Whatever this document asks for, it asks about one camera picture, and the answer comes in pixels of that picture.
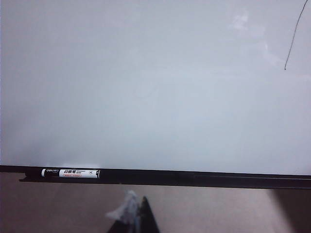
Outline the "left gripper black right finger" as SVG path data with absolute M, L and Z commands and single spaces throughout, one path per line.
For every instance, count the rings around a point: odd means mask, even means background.
M 160 233 L 156 219 L 146 196 L 143 196 L 137 215 L 137 233 Z

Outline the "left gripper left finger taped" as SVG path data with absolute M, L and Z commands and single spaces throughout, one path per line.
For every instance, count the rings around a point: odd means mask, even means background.
M 136 193 L 133 190 L 127 191 L 120 206 L 106 213 L 105 217 L 114 220 L 108 233 L 139 233 L 139 201 Z

